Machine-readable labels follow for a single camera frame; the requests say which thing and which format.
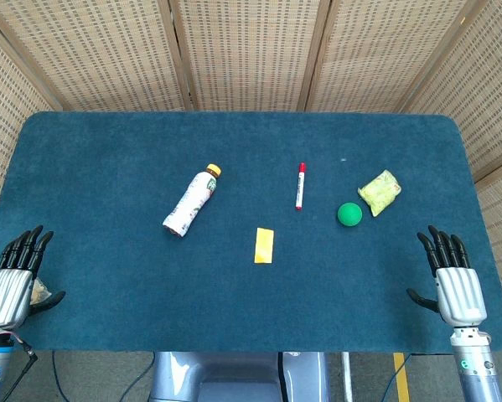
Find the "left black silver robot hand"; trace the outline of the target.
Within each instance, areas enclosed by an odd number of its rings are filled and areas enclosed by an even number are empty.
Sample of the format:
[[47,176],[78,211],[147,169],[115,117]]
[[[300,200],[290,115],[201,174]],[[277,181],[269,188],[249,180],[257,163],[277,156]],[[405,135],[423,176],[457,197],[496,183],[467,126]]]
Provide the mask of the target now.
[[23,325],[27,317],[57,306],[65,297],[65,291],[43,296],[33,301],[39,280],[39,268],[44,252],[54,233],[42,232],[37,226],[27,230],[9,242],[0,255],[0,330],[12,331]]

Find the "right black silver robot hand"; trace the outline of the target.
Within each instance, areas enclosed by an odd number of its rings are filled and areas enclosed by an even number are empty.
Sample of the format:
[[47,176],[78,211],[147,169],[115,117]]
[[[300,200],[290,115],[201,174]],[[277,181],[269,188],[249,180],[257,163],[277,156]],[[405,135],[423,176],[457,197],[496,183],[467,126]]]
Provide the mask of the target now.
[[477,327],[487,312],[478,274],[463,242],[433,225],[428,230],[429,237],[419,232],[417,238],[426,251],[437,298],[427,299],[412,288],[406,290],[407,295],[418,306],[439,314],[451,327]]

